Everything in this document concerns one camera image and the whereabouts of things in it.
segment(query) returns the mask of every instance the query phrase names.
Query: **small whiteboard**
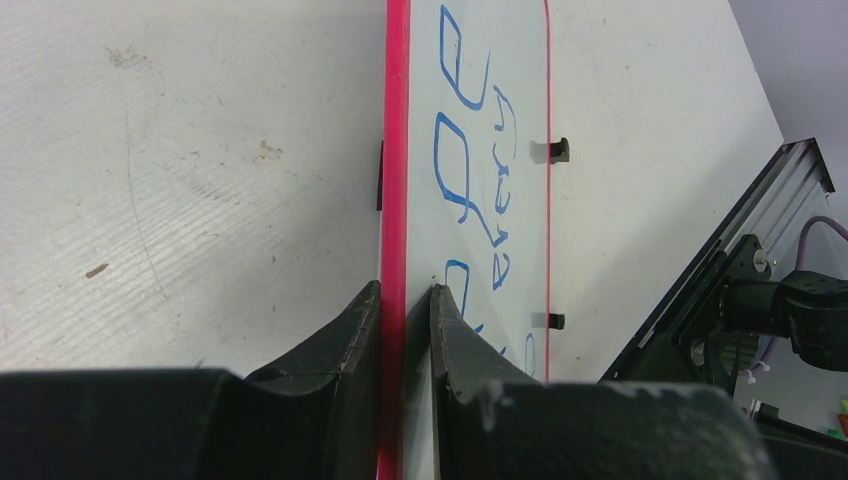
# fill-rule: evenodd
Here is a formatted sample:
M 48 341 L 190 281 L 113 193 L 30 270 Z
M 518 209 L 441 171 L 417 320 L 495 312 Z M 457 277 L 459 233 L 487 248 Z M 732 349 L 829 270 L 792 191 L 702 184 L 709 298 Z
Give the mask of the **small whiteboard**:
M 546 380 L 547 5 L 390 1 L 388 23 L 384 366 L 400 361 L 402 317 L 442 283 L 497 352 Z

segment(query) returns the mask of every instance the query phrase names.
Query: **white tabletop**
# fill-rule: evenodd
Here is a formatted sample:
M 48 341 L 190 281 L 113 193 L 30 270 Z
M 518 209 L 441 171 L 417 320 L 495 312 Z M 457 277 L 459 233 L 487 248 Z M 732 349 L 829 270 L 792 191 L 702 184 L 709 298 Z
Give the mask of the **white tabletop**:
M 244 374 L 331 320 L 377 275 L 384 16 L 6 6 L 0 368 Z M 596 380 L 782 140 L 726 3 L 552 1 L 551 22 L 551 375 Z
M 783 141 L 726 2 L 551 7 L 551 380 L 595 381 Z
M 246 374 L 377 276 L 383 2 L 6 3 L 0 368 Z

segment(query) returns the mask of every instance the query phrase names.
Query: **black bracket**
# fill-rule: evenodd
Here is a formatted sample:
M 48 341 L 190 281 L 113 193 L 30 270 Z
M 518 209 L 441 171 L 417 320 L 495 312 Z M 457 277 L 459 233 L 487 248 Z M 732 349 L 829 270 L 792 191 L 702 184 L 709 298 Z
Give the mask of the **black bracket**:
M 565 315 L 561 313 L 548 314 L 548 328 L 562 330 L 565 328 Z
M 377 211 L 383 211 L 383 144 L 380 142 L 380 172 L 377 174 Z
M 558 142 L 551 143 L 549 147 L 551 165 L 571 161 L 571 147 L 568 145 L 567 138 L 562 137 Z

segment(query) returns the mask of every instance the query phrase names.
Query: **pink whiteboard frame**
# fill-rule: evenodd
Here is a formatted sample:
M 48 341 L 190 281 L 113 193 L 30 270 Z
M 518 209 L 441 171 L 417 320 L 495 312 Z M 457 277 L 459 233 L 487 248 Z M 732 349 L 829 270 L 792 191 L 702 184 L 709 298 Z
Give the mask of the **pink whiteboard frame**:
M 409 151 L 409 35 L 411 0 L 387 0 L 386 80 L 383 117 L 383 224 L 380 280 L 381 392 L 377 478 L 403 476 L 401 406 L 406 334 L 407 169 Z M 548 1 L 547 29 L 548 143 L 551 140 L 551 27 Z M 547 272 L 546 310 L 550 314 L 551 283 L 551 165 L 547 166 Z M 545 329 L 545 379 L 550 372 L 550 331 Z

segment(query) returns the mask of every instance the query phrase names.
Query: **scratch on table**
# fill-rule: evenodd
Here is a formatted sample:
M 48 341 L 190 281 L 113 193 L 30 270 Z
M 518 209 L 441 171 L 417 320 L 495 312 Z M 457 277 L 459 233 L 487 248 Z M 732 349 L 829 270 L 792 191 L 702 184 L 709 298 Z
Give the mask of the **scratch on table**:
M 347 204 L 347 199 L 346 199 L 346 198 L 344 198 L 344 195 L 342 195 L 341 193 L 339 193 L 339 192 L 337 192 L 337 191 L 335 191 L 335 190 L 333 191 L 333 193 L 335 193 L 336 195 L 338 195 L 338 196 L 342 197 L 342 201 L 345 203 L 345 210 L 347 210 L 347 213 L 350 213 L 350 206 Z
M 89 279 L 90 279 L 90 278 L 94 278 L 94 277 L 96 277 L 96 276 L 97 276 L 97 275 L 99 275 L 101 272 L 103 272 L 103 270 L 106 270 L 106 267 L 108 267 L 108 266 L 109 266 L 109 264 L 108 264 L 108 263 L 101 263 L 99 267 L 97 267 L 97 268 L 95 268 L 94 270 L 92 270 L 92 271 L 90 271 L 90 272 L 86 273 L 86 274 L 85 274 L 85 278 L 89 278 Z
M 132 142 L 130 141 L 130 111 L 126 106 L 126 99 L 124 100 L 124 126 L 126 130 L 126 143 L 127 143 L 127 183 L 129 184 L 130 191 L 130 203 L 132 204 L 133 216 L 135 217 L 135 228 L 138 230 L 138 238 L 141 240 L 141 246 L 144 249 L 144 254 L 147 256 L 147 263 L 150 264 L 150 270 L 153 271 L 153 278 L 156 280 L 156 285 L 159 287 L 159 292 L 162 294 L 162 298 L 165 299 L 165 302 L 168 303 L 168 308 L 171 307 L 170 302 L 168 302 L 168 296 L 165 295 L 165 289 L 162 288 L 162 282 L 159 280 L 159 274 L 156 272 L 156 267 L 153 265 L 153 259 L 150 258 L 150 251 L 147 249 L 147 242 L 144 240 L 144 234 L 141 233 L 141 223 L 138 221 L 138 207 L 135 204 L 135 192 L 133 192 L 132 186 L 132 153 L 130 152 L 130 146 Z

